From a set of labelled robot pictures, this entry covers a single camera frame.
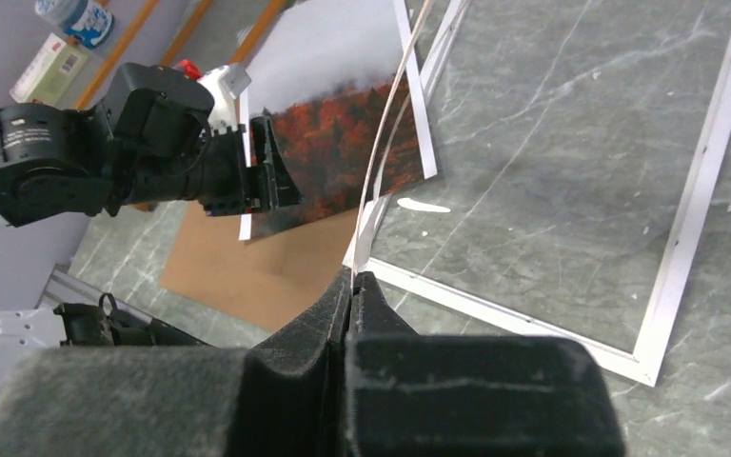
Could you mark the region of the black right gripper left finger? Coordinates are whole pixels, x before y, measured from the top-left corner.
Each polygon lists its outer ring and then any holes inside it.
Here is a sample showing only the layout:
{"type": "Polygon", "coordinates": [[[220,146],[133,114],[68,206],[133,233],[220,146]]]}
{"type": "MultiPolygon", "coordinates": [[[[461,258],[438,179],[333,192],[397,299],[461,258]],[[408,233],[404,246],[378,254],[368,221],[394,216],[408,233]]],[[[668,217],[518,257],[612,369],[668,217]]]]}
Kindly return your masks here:
{"type": "Polygon", "coordinates": [[[252,348],[40,350],[0,387],[0,456],[334,451],[348,281],[252,348]]]}

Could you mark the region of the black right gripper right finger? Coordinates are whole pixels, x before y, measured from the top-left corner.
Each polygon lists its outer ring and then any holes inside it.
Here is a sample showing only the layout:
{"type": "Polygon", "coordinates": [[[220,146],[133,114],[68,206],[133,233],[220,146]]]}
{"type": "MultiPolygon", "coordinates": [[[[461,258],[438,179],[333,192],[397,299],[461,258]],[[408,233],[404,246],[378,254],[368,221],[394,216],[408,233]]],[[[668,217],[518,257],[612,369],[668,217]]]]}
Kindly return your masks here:
{"type": "Polygon", "coordinates": [[[621,456],[599,365],[553,336],[421,335],[370,272],[345,343],[348,456],[621,456]]]}

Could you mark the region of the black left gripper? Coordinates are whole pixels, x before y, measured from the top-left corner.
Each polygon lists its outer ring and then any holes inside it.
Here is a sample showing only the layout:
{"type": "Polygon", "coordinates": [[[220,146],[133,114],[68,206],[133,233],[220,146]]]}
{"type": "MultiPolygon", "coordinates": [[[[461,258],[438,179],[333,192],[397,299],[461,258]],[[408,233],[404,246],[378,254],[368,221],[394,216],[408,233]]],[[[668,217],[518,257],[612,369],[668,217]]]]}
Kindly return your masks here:
{"type": "Polygon", "coordinates": [[[214,127],[211,91],[170,67],[119,66],[100,101],[109,127],[102,167],[112,185],[104,205],[197,201],[212,215],[272,211],[303,202],[279,151],[271,119],[250,120],[252,181],[242,135],[233,124],[214,127]]]}

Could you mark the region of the brown frame backing board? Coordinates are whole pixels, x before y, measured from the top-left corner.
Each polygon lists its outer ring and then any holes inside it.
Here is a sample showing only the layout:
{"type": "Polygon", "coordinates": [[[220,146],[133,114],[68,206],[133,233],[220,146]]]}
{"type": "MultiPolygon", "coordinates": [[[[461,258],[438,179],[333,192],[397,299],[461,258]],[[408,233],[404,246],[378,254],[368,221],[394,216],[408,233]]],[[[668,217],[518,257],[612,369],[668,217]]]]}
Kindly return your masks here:
{"type": "Polygon", "coordinates": [[[315,303],[341,269],[357,214],[347,211],[273,236],[239,240],[241,219],[189,204],[159,284],[277,330],[315,303]]]}

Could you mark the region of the white picture frame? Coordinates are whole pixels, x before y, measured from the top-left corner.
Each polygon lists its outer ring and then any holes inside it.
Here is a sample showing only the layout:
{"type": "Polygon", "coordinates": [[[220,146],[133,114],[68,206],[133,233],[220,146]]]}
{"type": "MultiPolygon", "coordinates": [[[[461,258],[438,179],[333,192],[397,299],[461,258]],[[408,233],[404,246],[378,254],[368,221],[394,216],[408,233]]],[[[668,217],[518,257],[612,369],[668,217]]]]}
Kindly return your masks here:
{"type": "Polygon", "coordinates": [[[669,339],[681,306],[685,285],[701,239],[730,136],[731,35],[644,312],[638,339],[631,352],[624,352],[511,308],[490,303],[376,258],[370,258],[363,268],[372,271],[378,279],[394,287],[496,328],[523,336],[553,336],[576,341],[586,348],[602,368],[645,386],[654,387],[658,382],[663,358],[668,351],[669,339]]]}

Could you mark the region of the clear acrylic sheet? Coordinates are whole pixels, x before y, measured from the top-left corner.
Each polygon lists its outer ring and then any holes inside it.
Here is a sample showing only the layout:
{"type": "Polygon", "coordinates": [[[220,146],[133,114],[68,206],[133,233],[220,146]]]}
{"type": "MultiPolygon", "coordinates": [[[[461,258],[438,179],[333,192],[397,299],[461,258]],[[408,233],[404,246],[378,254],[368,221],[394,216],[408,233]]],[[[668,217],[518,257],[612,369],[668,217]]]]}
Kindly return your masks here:
{"type": "Polygon", "coordinates": [[[635,346],[731,34],[731,1],[474,1],[428,109],[439,179],[384,262],[635,346]]]}

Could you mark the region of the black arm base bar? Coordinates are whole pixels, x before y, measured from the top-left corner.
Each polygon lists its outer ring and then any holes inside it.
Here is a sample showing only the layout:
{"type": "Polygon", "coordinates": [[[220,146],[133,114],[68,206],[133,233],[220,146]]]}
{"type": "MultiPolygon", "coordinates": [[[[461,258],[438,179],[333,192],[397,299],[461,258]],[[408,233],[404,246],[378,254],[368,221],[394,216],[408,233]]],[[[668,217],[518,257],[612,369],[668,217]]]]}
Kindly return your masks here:
{"type": "Polygon", "coordinates": [[[52,312],[60,317],[66,339],[62,346],[78,347],[202,347],[203,340],[157,318],[120,308],[115,297],[103,293],[96,305],[62,303],[52,312]]]}

